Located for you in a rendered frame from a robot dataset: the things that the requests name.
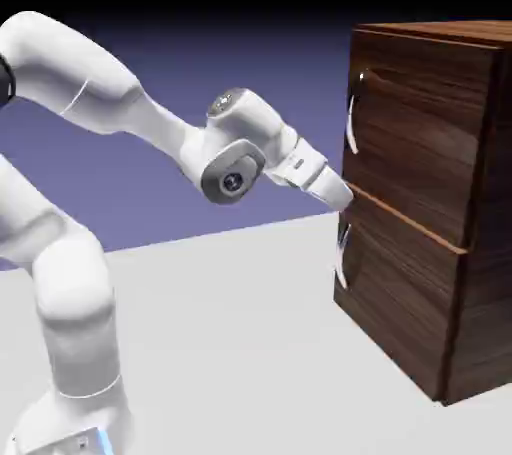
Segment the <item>small dark wood cabinet door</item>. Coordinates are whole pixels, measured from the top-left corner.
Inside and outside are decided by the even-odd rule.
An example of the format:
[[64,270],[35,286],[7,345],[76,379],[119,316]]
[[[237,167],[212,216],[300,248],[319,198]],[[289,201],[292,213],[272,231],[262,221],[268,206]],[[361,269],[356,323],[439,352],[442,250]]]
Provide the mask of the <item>small dark wood cabinet door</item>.
[[443,400],[464,253],[362,195],[342,218],[351,224],[349,288],[335,274],[335,302],[427,396]]

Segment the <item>dark wood cabinet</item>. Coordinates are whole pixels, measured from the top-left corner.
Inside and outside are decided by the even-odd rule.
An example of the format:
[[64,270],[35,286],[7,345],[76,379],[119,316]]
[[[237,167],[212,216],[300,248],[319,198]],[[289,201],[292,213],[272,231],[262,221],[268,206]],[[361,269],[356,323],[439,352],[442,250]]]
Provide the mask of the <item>dark wood cabinet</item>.
[[358,28],[434,39],[490,42],[503,52],[483,122],[470,211],[468,244],[458,248],[388,204],[362,195],[413,227],[462,252],[454,332],[443,400],[451,405],[512,384],[512,21],[368,23]]

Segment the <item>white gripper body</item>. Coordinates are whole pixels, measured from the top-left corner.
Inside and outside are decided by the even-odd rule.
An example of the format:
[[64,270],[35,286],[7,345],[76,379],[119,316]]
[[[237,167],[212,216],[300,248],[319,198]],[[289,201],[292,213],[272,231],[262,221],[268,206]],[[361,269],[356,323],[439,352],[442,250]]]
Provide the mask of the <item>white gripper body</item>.
[[329,165],[323,167],[306,192],[331,210],[345,210],[354,198],[350,187]]

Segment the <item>large dark wood cabinet door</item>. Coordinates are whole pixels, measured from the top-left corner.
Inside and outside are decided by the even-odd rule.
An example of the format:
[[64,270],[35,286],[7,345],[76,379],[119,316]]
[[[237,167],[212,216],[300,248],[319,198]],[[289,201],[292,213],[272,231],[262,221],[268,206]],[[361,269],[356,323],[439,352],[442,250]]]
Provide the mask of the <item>large dark wood cabinet door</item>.
[[483,122],[503,49],[358,28],[348,81],[365,71],[354,114],[358,153],[344,178],[449,244],[468,244]]

